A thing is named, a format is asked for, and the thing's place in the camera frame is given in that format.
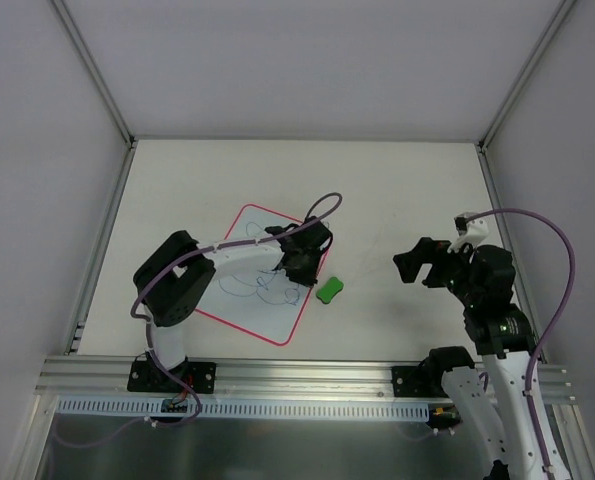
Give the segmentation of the green whiteboard eraser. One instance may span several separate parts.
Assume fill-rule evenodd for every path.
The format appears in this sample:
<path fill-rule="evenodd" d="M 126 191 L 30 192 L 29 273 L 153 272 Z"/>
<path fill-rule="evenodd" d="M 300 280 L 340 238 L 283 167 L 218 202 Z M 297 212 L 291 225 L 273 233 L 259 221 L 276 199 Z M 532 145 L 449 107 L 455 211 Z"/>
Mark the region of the green whiteboard eraser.
<path fill-rule="evenodd" d="M 331 276 L 317 290 L 316 298 L 323 304 L 330 304 L 344 289 L 344 283 L 336 276 Z"/>

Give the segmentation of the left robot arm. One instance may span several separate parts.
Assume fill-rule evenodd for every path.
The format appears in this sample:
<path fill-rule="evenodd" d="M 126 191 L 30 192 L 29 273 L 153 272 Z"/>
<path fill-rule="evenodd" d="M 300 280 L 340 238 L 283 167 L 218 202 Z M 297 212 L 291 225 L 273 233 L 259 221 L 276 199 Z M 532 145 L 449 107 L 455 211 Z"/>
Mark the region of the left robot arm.
<path fill-rule="evenodd" d="M 187 357 L 178 327 L 191 316 L 211 285 L 224 278 L 260 272 L 256 288 L 276 292 L 277 274 L 292 286 L 317 283 L 322 258 L 333 233 L 318 217 L 301 225 L 270 226 L 239 239 L 204 245 L 187 231 L 177 231 L 133 275 L 137 298 L 130 315 L 146 322 L 150 378 L 164 391 L 179 388 Z"/>

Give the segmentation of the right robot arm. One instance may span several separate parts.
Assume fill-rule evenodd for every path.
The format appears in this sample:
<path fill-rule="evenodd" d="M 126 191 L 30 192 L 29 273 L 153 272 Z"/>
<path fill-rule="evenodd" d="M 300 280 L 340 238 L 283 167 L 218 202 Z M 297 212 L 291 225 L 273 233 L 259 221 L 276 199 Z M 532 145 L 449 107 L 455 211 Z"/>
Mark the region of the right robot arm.
<path fill-rule="evenodd" d="M 536 343 L 531 325 L 513 303 L 516 271 L 507 250 L 421 238 L 394 256 L 405 283 L 422 266 L 428 288 L 444 288 L 464 307 L 465 330 L 494 390 L 488 398 L 473 359 L 463 347 L 430 350 L 415 379 L 436 396 L 448 396 L 478 450 L 486 479 L 567 479 L 570 473 L 547 423 L 531 362 Z"/>

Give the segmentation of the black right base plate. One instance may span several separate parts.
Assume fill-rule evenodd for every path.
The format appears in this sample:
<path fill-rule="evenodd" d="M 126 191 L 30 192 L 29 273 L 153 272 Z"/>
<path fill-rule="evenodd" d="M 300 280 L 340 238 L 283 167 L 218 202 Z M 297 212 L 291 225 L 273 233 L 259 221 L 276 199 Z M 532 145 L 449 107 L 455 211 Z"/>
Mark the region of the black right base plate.
<path fill-rule="evenodd" d="M 419 366 L 393 366 L 391 384 L 395 398 L 434 397 L 432 381 L 425 370 Z"/>

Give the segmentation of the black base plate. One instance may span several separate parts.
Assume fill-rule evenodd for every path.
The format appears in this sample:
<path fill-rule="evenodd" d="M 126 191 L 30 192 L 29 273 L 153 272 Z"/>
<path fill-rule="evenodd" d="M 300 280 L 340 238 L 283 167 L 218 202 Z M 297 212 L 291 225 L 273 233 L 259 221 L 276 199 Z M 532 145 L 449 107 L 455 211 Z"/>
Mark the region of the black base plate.
<path fill-rule="evenodd" d="M 425 370 L 419 366 L 393 366 L 391 384 L 395 398 L 434 397 L 432 381 Z"/>
<path fill-rule="evenodd" d="M 216 380 L 216 367 L 214 362 L 185 360 L 169 373 L 177 380 L 184 381 L 197 394 L 212 394 Z M 182 392 L 182 386 L 159 369 L 149 356 L 132 362 L 126 389 L 136 393 L 178 394 Z"/>

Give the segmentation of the aluminium mounting rail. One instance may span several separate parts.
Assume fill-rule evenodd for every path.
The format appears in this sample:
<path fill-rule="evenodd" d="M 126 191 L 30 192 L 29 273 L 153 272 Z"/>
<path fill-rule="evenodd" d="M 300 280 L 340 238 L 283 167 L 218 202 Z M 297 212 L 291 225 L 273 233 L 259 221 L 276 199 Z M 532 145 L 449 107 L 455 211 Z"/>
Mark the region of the aluminium mounting rail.
<path fill-rule="evenodd" d="M 126 356 L 49 356 L 35 391 L 121 395 L 133 359 Z M 391 399 L 393 362 L 216 359 L 215 394 L 296 400 Z"/>

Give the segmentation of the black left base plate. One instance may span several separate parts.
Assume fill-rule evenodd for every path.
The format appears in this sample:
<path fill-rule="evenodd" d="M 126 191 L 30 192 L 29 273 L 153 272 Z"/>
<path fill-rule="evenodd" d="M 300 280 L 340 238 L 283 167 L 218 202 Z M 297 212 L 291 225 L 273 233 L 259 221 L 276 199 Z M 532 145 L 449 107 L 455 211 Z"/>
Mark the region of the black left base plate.
<path fill-rule="evenodd" d="M 177 380 L 184 381 L 197 394 L 212 394 L 216 380 L 216 367 L 214 362 L 185 360 L 169 373 Z M 159 369 L 149 356 L 132 362 L 126 389 L 136 393 L 178 394 L 182 392 L 182 386 Z"/>

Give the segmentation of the left aluminium frame post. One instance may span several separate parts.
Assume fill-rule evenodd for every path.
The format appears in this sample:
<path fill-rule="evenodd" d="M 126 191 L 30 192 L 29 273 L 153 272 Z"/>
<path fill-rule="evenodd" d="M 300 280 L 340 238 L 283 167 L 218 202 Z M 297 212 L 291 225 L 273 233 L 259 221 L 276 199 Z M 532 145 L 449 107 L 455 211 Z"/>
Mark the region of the left aluminium frame post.
<path fill-rule="evenodd" d="M 128 123 L 121 113 L 67 2 L 63 0 L 49 0 L 48 4 L 63 27 L 70 44 L 90 78 L 122 141 L 128 147 L 131 147 L 135 141 L 134 134 L 131 132 Z"/>

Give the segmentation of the aluminium frame post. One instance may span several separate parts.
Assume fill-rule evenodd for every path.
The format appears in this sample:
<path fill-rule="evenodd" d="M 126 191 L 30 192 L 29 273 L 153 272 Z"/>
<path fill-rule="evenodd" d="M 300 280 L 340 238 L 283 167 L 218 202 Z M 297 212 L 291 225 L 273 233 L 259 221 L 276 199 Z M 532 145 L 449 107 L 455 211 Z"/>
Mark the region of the aluminium frame post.
<path fill-rule="evenodd" d="M 48 4 L 63 27 L 70 44 L 90 78 L 122 141 L 128 147 L 131 147 L 135 141 L 134 134 L 131 132 L 128 123 L 121 113 L 67 2 L 63 0 L 49 0 Z"/>
<path fill-rule="evenodd" d="M 512 81 L 490 124 L 478 141 L 478 149 L 481 152 L 486 152 L 493 142 L 577 4 L 576 0 L 561 0 L 557 3 L 554 12 L 531 47 L 528 57 Z"/>

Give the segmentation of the right aluminium frame post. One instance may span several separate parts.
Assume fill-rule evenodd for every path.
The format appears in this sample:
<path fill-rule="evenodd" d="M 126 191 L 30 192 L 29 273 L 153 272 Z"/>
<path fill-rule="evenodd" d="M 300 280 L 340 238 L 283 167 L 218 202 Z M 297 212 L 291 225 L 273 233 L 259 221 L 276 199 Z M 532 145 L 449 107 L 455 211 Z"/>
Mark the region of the right aluminium frame post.
<path fill-rule="evenodd" d="M 561 0 L 557 3 L 554 12 L 531 47 L 528 57 L 512 81 L 490 124 L 478 141 L 478 149 L 481 152 L 486 152 L 493 142 L 577 4 L 576 0 Z"/>

